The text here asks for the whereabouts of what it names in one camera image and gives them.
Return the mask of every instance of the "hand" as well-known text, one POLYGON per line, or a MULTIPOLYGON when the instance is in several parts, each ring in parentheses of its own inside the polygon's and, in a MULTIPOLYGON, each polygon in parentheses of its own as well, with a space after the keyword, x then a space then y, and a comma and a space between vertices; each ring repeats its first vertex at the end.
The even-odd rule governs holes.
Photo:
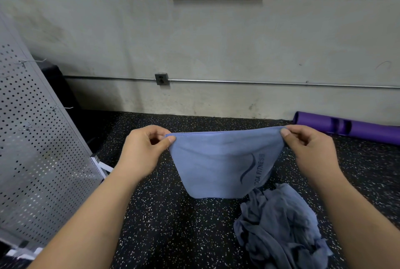
POLYGON ((314 188, 343 179, 332 137, 302 125, 287 125, 280 133, 296 155, 299 170, 314 188))
POLYGON ((132 184, 138 183, 153 172, 161 153, 175 140, 175 136, 159 126, 151 125, 132 130, 126 137, 120 159, 113 173, 117 173, 132 184))

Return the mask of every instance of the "rolled yoga mat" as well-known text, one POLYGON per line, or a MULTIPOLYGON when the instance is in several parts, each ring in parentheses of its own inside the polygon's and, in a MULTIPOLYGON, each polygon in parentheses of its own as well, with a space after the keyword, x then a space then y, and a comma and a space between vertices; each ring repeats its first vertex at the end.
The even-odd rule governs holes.
POLYGON ((326 115, 297 111, 295 125, 305 125, 325 133, 372 140, 378 143, 400 145, 400 127, 364 123, 326 115))

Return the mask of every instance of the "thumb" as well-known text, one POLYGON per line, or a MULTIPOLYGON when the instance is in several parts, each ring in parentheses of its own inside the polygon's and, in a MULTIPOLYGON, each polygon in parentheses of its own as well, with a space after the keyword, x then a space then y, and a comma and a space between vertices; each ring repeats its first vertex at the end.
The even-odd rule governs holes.
POLYGON ((280 134, 282 135, 283 139, 285 140, 286 144, 289 145, 289 147, 294 151, 294 153, 297 153, 300 151, 300 149, 303 147, 301 144, 300 140, 295 137, 292 132, 290 132, 286 128, 282 128, 280 130, 280 134))
POLYGON ((175 136, 167 136, 154 145, 158 155, 161 155, 176 140, 175 136))

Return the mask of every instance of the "forearm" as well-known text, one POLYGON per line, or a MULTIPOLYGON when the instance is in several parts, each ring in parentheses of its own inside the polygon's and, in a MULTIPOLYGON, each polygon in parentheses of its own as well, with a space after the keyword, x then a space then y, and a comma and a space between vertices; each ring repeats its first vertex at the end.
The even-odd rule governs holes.
POLYGON ((352 269, 399 268, 400 231, 344 176, 317 187, 352 269))
POLYGON ((115 169, 29 269, 108 269, 137 182, 127 181, 115 169))

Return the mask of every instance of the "fingernail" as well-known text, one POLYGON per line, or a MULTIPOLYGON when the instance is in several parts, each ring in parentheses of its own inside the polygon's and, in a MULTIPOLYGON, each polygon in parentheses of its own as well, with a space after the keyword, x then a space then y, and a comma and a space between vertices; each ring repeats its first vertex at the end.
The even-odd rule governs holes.
POLYGON ((280 134, 281 134, 283 137, 285 137, 285 136, 287 136, 287 135, 290 134, 290 131, 287 130, 286 128, 282 128, 282 129, 280 130, 280 134))

